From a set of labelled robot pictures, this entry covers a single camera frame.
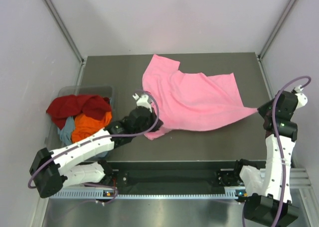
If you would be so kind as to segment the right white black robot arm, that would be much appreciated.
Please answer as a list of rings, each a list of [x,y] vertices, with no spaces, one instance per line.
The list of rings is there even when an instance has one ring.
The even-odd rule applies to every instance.
[[[299,217],[299,208],[292,204],[290,169],[298,135],[298,126],[291,118],[301,105],[298,101],[279,101],[275,110],[272,107],[273,102],[269,101],[258,109],[266,131],[265,176],[252,162],[241,160],[241,168],[232,177],[246,188],[244,219],[267,227],[287,227]]]

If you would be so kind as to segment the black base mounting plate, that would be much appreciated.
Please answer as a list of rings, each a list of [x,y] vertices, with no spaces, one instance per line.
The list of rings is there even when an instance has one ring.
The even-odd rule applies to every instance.
[[[215,169],[121,169],[108,176],[117,187],[136,184],[202,184],[209,187],[242,186],[233,170]]]

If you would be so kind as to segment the grey blue t shirt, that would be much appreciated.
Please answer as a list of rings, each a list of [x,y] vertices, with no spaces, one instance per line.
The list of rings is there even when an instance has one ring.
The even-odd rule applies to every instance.
[[[66,146],[71,145],[72,142],[72,133],[75,130],[75,121],[74,117],[70,116],[66,119],[65,125],[62,129],[57,128],[57,133],[59,135],[60,140]]]

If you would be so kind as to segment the orange t shirt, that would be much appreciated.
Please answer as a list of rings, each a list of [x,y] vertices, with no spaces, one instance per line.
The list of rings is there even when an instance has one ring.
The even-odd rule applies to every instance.
[[[112,120],[112,113],[106,112],[101,120],[96,120],[86,116],[84,113],[75,118],[75,129],[71,134],[73,143],[79,142],[91,135],[94,135],[100,129],[106,127]]]

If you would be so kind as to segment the pink t shirt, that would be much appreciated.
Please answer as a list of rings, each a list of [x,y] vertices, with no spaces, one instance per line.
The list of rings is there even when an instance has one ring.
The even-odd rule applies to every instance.
[[[183,73],[180,62],[153,55],[143,77],[143,90],[150,92],[163,122],[154,140],[175,130],[209,131],[222,128],[257,112],[243,105],[234,74],[206,76]]]

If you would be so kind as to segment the red t shirt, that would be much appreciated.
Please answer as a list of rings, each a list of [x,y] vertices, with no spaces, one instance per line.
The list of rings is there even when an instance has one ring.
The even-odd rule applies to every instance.
[[[67,95],[55,98],[46,110],[52,122],[60,129],[66,119],[79,114],[85,114],[96,120],[101,120],[106,112],[112,112],[109,98],[99,95]]]

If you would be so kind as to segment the clear plastic bin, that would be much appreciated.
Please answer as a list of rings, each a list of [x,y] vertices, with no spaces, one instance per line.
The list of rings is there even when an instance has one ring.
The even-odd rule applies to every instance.
[[[115,89],[108,85],[62,88],[46,110],[52,121],[49,150],[81,141],[115,118]]]

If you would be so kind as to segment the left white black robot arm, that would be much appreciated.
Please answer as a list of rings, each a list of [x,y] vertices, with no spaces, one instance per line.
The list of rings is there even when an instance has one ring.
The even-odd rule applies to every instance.
[[[113,121],[90,137],[64,148],[39,150],[31,164],[28,182],[41,198],[49,198],[62,188],[99,182],[109,185],[113,173],[106,161],[84,164],[84,161],[126,145],[133,138],[157,131],[162,125],[159,110],[136,107],[128,116]]]

